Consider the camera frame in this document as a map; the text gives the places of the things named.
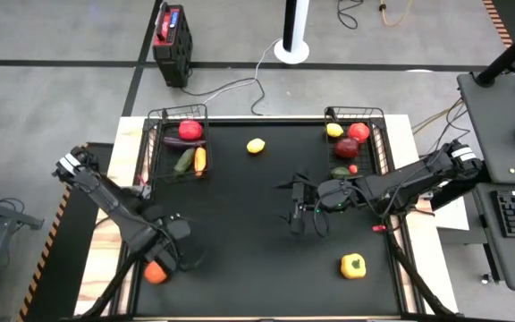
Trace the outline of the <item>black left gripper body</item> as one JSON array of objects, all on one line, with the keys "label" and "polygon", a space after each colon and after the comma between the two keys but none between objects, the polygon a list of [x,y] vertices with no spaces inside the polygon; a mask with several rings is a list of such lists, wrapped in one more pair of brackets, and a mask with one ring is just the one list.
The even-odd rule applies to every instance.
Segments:
[{"label": "black left gripper body", "polygon": [[148,262],[155,261],[165,272],[168,272],[165,267],[166,260],[174,259],[178,263],[180,261],[178,241],[174,240],[169,233],[155,232],[147,243],[145,259]]}]

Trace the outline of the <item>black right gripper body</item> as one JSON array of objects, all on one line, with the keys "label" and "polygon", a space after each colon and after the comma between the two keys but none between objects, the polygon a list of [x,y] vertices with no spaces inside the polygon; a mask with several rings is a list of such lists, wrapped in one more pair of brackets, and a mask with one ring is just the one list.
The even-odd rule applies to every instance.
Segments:
[{"label": "black right gripper body", "polygon": [[357,207],[361,199],[357,194],[357,187],[351,181],[332,179],[319,184],[294,184],[291,188],[291,197],[297,209],[313,212],[342,211],[348,207]]}]

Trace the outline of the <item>orange toy vegetable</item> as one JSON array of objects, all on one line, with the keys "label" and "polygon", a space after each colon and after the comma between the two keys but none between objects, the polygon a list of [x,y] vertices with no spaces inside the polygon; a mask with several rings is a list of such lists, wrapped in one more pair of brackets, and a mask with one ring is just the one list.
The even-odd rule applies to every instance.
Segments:
[{"label": "orange toy vegetable", "polygon": [[161,284],[167,279],[167,273],[155,261],[146,265],[143,275],[151,284]]}]

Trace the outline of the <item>red-orange round fruit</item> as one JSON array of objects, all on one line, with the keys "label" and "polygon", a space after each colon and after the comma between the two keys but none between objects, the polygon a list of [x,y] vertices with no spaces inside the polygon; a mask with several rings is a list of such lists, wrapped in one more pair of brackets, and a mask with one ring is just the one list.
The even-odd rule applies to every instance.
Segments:
[{"label": "red-orange round fruit", "polygon": [[348,129],[348,137],[358,143],[365,143],[370,136],[370,130],[365,123],[352,123]]}]

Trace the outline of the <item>yellow bell pepper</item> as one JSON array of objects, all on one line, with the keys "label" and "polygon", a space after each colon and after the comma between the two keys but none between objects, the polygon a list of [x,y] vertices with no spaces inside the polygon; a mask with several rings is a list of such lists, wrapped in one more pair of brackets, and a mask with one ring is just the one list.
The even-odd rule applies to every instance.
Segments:
[{"label": "yellow bell pepper", "polygon": [[366,275],[364,258],[358,253],[351,253],[341,258],[340,271],[346,279],[359,279]]}]

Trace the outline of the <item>green cucumber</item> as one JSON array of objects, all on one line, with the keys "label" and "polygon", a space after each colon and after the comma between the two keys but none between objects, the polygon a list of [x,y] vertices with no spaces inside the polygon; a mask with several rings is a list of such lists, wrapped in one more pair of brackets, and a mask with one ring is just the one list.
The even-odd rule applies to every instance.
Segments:
[{"label": "green cucumber", "polygon": [[194,156],[195,156],[196,149],[195,148],[188,148],[186,149],[178,161],[176,162],[175,166],[173,167],[173,170],[177,174],[183,174],[185,173],[191,166]]}]

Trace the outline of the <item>orange carrot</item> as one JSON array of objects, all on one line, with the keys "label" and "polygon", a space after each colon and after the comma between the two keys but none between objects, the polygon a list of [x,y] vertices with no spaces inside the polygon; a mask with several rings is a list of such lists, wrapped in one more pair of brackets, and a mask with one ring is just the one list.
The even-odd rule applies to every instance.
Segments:
[{"label": "orange carrot", "polygon": [[197,147],[195,149],[193,159],[194,174],[197,177],[201,177],[207,169],[207,150],[203,147]]}]

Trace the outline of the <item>purple eggplant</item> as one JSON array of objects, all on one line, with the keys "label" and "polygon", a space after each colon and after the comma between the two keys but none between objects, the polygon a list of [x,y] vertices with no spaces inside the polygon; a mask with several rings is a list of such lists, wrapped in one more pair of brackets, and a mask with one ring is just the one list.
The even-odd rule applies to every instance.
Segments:
[{"label": "purple eggplant", "polygon": [[207,143],[205,140],[182,140],[176,137],[164,137],[162,142],[170,148],[198,148]]}]

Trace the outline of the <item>black rig strut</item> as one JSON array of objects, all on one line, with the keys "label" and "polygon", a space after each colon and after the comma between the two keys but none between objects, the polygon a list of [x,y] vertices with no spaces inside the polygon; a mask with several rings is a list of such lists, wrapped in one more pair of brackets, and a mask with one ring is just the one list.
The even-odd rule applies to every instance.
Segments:
[{"label": "black rig strut", "polygon": [[125,259],[119,269],[116,271],[113,279],[109,282],[108,286],[104,289],[102,294],[97,298],[93,306],[81,315],[81,318],[96,318],[101,315],[105,310],[107,304],[114,297],[116,291],[122,285],[124,277],[128,274],[132,266],[144,258],[143,252],[132,252],[127,259]]},{"label": "black rig strut", "polygon": [[396,241],[394,233],[386,233],[386,238],[391,245],[395,259],[401,264],[409,276],[410,281],[417,287],[421,296],[425,299],[437,317],[457,317],[457,314],[446,308],[441,301],[432,293],[417,269],[410,263],[402,248]]}]

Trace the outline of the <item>white paper sheet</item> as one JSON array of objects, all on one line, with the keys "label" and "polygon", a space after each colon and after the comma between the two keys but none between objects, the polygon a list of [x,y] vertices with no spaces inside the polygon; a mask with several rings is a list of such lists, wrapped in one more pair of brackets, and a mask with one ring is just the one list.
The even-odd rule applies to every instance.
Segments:
[{"label": "white paper sheet", "polygon": [[435,224],[437,228],[469,230],[469,221],[463,197],[436,209]]}]

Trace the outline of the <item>black support beam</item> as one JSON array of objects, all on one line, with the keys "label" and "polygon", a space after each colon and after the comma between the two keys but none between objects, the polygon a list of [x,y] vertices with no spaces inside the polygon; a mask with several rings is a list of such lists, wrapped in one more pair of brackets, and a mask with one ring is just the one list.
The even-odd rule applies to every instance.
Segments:
[{"label": "black support beam", "polygon": [[482,162],[480,171],[470,179],[453,180],[444,185],[438,192],[434,193],[430,200],[431,208],[436,211],[438,208],[452,202],[462,195],[466,195],[479,183],[490,183],[492,178],[486,168],[485,161]]}]

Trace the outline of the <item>black-white pole with base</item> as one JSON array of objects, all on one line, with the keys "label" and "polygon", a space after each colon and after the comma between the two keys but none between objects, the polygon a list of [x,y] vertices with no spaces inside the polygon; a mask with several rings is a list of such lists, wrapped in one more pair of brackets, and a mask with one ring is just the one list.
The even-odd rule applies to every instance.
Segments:
[{"label": "black-white pole with base", "polygon": [[285,64],[300,64],[309,55],[304,40],[310,0],[285,0],[283,36],[274,45],[274,54]]}]

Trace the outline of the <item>gray desk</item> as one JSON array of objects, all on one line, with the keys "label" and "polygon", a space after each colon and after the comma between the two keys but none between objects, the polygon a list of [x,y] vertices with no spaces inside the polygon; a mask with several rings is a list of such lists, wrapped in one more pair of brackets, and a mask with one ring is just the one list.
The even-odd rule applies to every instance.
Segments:
[{"label": "gray desk", "polygon": [[473,196],[484,219],[496,269],[494,279],[515,291],[515,238],[502,233],[493,193],[515,191],[515,74],[504,74],[483,87],[472,74],[457,77],[490,180],[478,184]]}]

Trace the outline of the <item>red-black power box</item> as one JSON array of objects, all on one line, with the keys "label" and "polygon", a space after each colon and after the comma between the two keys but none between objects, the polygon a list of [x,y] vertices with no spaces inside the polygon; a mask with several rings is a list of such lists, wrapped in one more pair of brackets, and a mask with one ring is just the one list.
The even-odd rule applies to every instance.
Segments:
[{"label": "red-black power box", "polygon": [[192,50],[193,39],[184,7],[162,2],[156,17],[152,55],[167,87],[187,86]]}]

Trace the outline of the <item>black diagonal pole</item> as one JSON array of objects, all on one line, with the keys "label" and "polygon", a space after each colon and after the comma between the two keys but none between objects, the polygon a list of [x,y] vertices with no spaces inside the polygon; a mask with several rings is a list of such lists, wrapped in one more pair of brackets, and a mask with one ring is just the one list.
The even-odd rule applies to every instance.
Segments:
[{"label": "black diagonal pole", "polygon": [[489,64],[481,73],[474,75],[476,84],[487,87],[494,83],[495,78],[504,70],[511,67],[515,62],[515,42],[512,43],[504,52],[502,52],[491,64]]}]

